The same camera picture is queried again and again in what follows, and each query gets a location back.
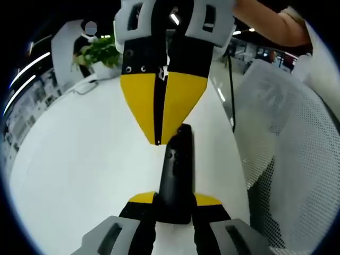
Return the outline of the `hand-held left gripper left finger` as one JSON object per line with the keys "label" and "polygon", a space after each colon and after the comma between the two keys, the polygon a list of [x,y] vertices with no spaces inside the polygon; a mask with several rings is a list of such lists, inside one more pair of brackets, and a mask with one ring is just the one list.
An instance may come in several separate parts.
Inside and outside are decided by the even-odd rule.
{"label": "hand-held left gripper left finger", "polygon": [[73,254],[152,254],[156,239],[156,192],[131,197],[118,216],[86,233]]}

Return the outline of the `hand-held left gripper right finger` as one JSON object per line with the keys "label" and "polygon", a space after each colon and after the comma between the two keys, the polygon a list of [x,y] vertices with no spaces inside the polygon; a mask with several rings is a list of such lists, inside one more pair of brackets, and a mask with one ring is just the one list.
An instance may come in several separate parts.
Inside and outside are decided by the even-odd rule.
{"label": "hand-held left gripper right finger", "polygon": [[240,219],[231,219],[218,199],[196,193],[192,212],[197,254],[268,254],[267,239]]}

